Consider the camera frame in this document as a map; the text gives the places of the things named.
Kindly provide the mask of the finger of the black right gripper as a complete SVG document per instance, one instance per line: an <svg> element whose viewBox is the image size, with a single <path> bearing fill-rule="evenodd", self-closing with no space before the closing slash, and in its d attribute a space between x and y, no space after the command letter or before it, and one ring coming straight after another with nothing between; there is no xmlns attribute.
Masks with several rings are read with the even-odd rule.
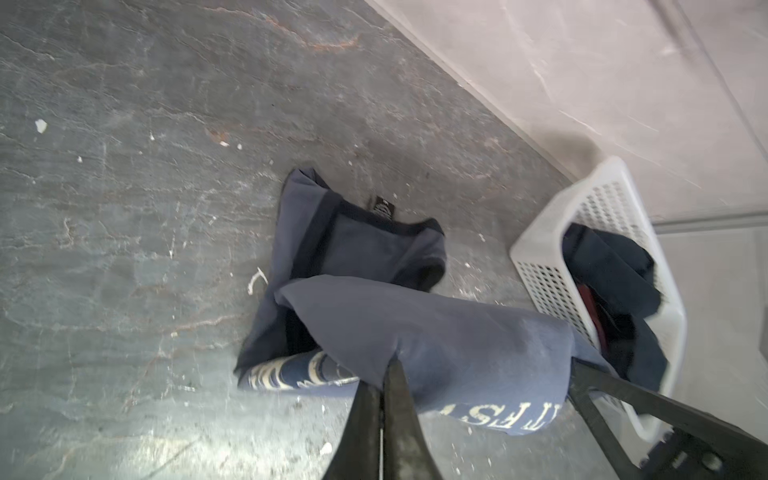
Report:
<svg viewBox="0 0 768 480"><path fill-rule="evenodd" d="M639 465L612 433L593 401L615 397L672 426ZM676 400L637 387L578 359L568 398L620 479L765 479L767 444L744 430Z"/></svg>

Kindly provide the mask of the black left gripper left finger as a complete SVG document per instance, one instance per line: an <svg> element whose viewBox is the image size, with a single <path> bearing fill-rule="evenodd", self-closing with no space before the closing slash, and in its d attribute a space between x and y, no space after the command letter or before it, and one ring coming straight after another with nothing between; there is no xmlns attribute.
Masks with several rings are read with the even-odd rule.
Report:
<svg viewBox="0 0 768 480"><path fill-rule="evenodd" d="M381 392L360 383L336 453L324 480L372 480L380 476Z"/></svg>

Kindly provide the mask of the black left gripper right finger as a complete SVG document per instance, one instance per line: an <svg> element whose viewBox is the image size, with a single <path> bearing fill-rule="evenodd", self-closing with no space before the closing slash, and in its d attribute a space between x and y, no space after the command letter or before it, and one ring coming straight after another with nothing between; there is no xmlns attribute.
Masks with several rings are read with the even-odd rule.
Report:
<svg viewBox="0 0 768 480"><path fill-rule="evenodd" d="M404 367L397 359L388 365L382 393L382 478L442 479L427 446Z"/></svg>

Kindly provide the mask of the blue-grey tank top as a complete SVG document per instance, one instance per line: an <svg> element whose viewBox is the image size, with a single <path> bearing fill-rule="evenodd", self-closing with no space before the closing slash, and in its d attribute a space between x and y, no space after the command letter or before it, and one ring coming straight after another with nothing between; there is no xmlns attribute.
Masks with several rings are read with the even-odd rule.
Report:
<svg viewBox="0 0 768 480"><path fill-rule="evenodd" d="M559 414L574 360L608 369L566 321L436 294L446 266L436 220L391 220L291 171L239 387L346 396L398 361L419 412L526 435Z"/></svg>

